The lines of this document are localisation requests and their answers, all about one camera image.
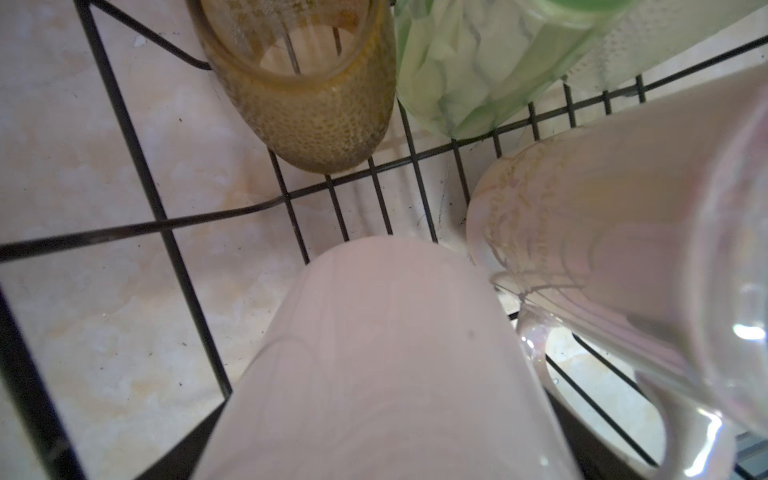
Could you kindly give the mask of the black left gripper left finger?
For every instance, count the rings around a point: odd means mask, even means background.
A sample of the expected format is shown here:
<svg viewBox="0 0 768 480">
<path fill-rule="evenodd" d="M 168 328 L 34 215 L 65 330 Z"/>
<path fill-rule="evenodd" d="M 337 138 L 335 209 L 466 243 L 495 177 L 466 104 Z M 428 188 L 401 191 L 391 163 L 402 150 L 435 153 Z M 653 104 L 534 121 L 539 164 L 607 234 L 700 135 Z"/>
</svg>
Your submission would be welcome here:
<svg viewBox="0 0 768 480">
<path fill-rule="evenodd" d="M 226 403 L 223 402 L 137 480 L 190 479 Z"/>
</svg>

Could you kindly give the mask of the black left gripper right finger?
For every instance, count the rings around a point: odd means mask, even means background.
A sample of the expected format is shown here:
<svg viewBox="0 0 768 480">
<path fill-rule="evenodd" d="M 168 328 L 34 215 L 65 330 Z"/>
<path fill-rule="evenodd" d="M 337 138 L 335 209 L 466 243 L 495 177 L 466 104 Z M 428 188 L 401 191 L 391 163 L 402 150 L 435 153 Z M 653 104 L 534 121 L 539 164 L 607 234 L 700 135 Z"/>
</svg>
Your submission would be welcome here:
<svg viewBox="0 0 768 480">
<path fill-rule="evenodd" d="M 642 477 L 605 445 L 549 391 L 546 392 L 566 442 L 585 479 L 641 480 Z"/>
</svg>

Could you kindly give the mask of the lavender ceramic mug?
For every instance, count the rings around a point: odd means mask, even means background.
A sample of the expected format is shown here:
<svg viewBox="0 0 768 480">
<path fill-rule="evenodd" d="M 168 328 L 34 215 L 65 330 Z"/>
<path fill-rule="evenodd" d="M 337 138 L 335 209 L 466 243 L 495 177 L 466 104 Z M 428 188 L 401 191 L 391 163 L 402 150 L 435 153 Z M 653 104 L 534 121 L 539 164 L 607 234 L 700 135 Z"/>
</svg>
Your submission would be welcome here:
<svg viewBox="0 0 768 480">
<path fill-rule="evenodd" d="M 766 434 L 765 65 L 495 161 L 466 238 L 541 379 L 559 326 L 632 366 L 665 426 L 657 478 L 725 479 L 737 434 Z"/>
</svg>

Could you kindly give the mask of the red interior white mug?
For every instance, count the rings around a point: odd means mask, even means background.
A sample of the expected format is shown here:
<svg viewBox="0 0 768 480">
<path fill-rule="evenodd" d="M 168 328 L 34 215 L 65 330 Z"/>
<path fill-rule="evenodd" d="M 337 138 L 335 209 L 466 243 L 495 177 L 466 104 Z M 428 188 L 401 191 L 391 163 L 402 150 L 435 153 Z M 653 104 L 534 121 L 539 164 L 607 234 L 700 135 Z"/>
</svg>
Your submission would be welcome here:
<svg viewBox="0 0 768 480">
<path fill-rule="evenodd" d="M 305 267 L 234 387 L 197 479 L 577 479 L 486 276 L 415 238 Z"/>
</svg>

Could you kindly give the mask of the amber textured glass cup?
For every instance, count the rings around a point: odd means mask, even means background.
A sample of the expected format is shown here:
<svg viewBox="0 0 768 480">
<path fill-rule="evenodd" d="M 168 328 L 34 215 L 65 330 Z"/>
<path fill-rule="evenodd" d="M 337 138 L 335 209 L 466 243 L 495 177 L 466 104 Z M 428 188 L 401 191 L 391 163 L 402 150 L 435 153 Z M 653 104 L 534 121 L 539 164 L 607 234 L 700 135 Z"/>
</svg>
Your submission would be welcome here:
<svg viewBox="0 0 768 480">
<path fill-rule="evenodd" d="M 386 1 L 189 1 L 206 59 L 277 156 L 330 175 L 367 161 L 395 103 Z"/>
</svg>

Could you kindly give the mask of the green ribbed glass cup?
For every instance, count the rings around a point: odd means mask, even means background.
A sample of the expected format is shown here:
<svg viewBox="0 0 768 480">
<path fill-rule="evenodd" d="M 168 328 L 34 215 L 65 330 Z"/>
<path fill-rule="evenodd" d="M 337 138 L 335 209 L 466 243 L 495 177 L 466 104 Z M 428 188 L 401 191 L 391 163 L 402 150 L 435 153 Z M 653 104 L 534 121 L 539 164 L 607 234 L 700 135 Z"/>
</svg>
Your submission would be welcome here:
<svg viewBox="0 0 768 480">
<path fill-rule="evenodd" d="M 628 1 L 398 1 L 397 96 L 425 129 L 502 125 L 576 64 Z"/>
</svg>

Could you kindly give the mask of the pale green frosted glass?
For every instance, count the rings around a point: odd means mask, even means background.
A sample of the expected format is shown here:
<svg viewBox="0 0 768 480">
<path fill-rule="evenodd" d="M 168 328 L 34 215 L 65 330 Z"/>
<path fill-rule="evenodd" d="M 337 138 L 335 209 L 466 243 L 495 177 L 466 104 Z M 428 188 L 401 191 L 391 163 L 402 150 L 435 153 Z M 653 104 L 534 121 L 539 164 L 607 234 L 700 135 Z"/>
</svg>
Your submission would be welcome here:
<svg viewBox="0 0 768 480">
<path fill-rule="evenodd" d="M 639 1 L 563 82 L 587 92 L 614 89 L 766 5 L 765 0 Z"/>
</svg>

